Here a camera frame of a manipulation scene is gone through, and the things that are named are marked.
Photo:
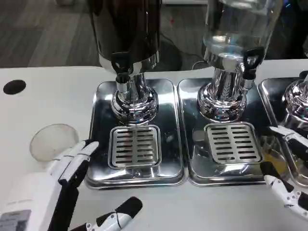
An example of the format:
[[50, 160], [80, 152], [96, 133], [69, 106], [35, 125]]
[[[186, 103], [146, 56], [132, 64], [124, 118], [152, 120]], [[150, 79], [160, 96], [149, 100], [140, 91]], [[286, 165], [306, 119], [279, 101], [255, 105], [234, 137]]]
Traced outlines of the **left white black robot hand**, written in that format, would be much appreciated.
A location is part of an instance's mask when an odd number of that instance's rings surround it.
[[2, 231], [67, 231], [99, 143], [85, 140], [68, 148], [46, 170], [20, 177], [0, 213]]

